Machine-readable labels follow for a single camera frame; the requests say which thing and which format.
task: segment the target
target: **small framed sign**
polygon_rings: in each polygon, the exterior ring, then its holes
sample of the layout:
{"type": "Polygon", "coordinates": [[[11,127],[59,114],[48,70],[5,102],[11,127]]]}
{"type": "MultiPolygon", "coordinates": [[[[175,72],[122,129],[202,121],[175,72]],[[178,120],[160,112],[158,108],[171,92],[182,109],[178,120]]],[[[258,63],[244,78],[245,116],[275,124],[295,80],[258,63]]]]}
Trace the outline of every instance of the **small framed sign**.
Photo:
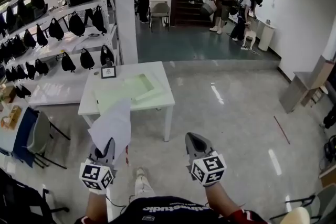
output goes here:
{"type": "Polygon", "coordinates": [[[116,66],[101,68],[101,78],[102,79],[115,78],[115,77],[117,77],[116,66]]]}

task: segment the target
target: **staircase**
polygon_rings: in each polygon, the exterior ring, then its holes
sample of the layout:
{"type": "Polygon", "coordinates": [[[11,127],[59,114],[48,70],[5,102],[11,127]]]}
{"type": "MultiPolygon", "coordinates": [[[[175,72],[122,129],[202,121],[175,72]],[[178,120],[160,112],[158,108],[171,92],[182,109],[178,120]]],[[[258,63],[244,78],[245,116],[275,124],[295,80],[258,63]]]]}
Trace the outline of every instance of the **staircase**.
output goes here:
{"type": "Polygon", "coordinates": [[[211,27],[210,18],[205,18],[199,13],[202,4],[202,0],[194,5],[190,4],[189,0],[172,0],[171,24],[211,27]]]}

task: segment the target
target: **white shelf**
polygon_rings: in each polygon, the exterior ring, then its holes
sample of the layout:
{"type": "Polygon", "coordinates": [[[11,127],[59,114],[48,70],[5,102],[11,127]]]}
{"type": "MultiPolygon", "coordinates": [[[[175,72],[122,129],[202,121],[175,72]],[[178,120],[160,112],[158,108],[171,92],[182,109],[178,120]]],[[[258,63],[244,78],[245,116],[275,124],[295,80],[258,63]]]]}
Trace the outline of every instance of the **white shelf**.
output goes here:
{"type": "Polygon", "coordinates": [[[58,41],[56,38],[48,37],[48,45],[41,47],[39,44],[36,44],[36,47],[28,48],[25,54],[22,56],[10,60],[6,68],[11,68],[12,66],[24,65],[25,62],[33,62],[36,59],[43,60],[52,56],[56,56],[63,52],[71,54],[74,51],[75,53],[80,53],[82,48],[95,48],[101,47],[106,43],[106,36],[100,35],[99,37],[93,38],[89,37],[90,34],[99,34],[95,27],[88,27],[85,29],[85,33],[82,37],[78,37],[72,32],[67,32],[64,34],[64,37],[61,41],[58,41]]]}

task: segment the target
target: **white pillar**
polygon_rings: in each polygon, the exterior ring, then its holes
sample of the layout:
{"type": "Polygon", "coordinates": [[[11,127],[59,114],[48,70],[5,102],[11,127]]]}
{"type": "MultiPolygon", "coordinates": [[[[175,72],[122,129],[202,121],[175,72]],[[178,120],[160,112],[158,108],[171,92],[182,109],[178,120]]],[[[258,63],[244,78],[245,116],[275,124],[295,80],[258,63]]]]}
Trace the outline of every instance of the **white pillar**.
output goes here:
{"type": "Polygon", "coordinates": [[[134,0],[115,0],[117,25],[124,64],[138,63],[134,0]]]}
{"type": "Polygon", "coordinates": [[[331,27],[328,43],[322,55],[326,60],[333,60],[335,53],[336,53],[336,16],[334,19],[334,23],[331,27]]]}

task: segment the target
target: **teal floor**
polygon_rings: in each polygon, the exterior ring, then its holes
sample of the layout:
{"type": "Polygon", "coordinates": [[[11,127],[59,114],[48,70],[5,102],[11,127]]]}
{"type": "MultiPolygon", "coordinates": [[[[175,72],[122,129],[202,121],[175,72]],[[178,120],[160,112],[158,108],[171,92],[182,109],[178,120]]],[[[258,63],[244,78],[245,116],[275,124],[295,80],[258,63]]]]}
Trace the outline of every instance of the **teal floor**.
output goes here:
{"type": "Polygon", "coordinates": [[[230,40],[226,33],[231,33],[233,24],[228,23],[221,35],[209,31],[207,27],[176,26],[170,31],[160,25],[159,20],[153,22],[151,32],[148,24],[141,24],[136,19],[136,39],[138,43],[139,62],[153,61],[190,61],[190,60],[277,60],[270,51],[258,49],[258,42],[253,50],[241,50],[241,43],[230,40]]]}

